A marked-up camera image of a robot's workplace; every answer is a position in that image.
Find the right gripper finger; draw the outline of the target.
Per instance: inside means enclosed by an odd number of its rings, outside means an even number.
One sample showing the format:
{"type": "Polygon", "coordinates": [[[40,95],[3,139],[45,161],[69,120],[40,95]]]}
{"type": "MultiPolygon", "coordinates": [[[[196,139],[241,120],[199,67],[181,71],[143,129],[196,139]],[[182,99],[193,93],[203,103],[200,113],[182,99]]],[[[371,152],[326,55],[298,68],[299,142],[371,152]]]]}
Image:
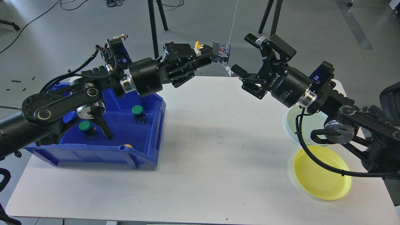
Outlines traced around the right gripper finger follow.
{"type": "Polygon", "coordinates": [[[260,51],[262,56],[261,68],[272,68],[274,65],[290,67],[288,62],[296,54],[296,50],[276,34],[267,38],[264,36],[256,37],[249,33],[244,37],[244,40],[260,51]]]}
{"type": "Polygon", "coordinates": [[[257,99],[264,97],[264,89],[261,87],[263,81],[257,77],[256,73],[248,73],[237,64],[233,65],[231,70],[242,81],[242,89],[244,91],[255,96],[257,99]]]}

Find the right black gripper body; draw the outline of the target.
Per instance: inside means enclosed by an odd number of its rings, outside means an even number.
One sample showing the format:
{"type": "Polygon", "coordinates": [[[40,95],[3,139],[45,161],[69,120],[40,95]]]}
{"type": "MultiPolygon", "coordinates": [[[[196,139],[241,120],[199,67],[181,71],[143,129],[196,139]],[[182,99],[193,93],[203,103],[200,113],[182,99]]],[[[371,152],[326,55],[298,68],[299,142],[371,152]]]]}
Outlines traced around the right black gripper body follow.
{"type": "Polygon", "coordinates": [[[273,66],[260,68],[256,73],[262,80],[264,95],[268,92],[277,101],[290,108],[305,94],[312,83],[310,77],[294,67],[273,66]]]}

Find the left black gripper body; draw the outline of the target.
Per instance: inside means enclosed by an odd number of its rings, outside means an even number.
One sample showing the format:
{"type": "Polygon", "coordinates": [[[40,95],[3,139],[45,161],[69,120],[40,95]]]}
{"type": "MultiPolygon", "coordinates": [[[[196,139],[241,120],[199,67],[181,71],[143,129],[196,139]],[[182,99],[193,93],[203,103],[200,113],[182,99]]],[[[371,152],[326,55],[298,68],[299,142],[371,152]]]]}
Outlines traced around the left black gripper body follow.
{"type": "Polygon", "coordinates": [[[120,97],[136,91],[141,97],[163,89],[163,84],[172,83],[179,87],[194,76],[200,49],[186,43],[166,43],[164,55],[152,59],[147,57],[123,67],[120,78],[120,97]]]}

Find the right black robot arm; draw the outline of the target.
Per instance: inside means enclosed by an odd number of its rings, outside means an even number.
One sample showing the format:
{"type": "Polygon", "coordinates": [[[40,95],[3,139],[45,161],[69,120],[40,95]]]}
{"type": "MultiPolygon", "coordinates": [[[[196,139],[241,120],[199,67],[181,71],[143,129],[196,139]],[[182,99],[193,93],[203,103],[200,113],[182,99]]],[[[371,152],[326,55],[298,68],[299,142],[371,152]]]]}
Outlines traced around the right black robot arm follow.
{"type": "Polygon", "coordinates": [[[269,38],[247,34],[244,40],[262,56],[257,73],[238,65],[231,70],[242,81],[242,89],[262,99],[268,92],[292,107],[302,108],[295,118],[296,134],[306,154],[322,168],[359,178],[399,179],[399,122],[355,106],[354,101],[335,90],[334,67],[323,61],[307,76],[288,65],[296,50],[278,35],[269,38]],[[317,112],[327,115],[323,129],[313,130],[311,139],[319,144],[340,144],[362,162],[366,172],[351,172],[329,166],[306,147],[302,134],[305,116],[317,112]]]}

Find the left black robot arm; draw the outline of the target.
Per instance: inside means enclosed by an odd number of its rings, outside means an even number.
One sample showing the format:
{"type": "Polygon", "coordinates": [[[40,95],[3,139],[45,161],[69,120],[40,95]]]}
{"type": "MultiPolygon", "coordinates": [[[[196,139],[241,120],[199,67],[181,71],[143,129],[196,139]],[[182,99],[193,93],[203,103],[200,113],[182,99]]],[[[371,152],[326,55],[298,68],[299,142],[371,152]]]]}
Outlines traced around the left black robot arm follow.
{"type": "Polygon", "coordinates": [[[211,64],[218,57],[216,44],[164,44],[162,57],[131,61],[123,40],[128,36],[108,39],[104,46],[95,46],[95,53],[82,65],[85,67],[98,53],[105,65],[78,73],[78,68],[47,83],[39,93],[27,97],[19,113],[1,120],[1,160],[31,143],[58,144],[64,133],[86,119],[100,127],[111,140],[114,135],[103,118],[105,104],[102,92],[113,89],[117,97],[136,91],[145,97],[161,91],[163,84],[175,88],[194,77],[198,68],[211,64]]]}

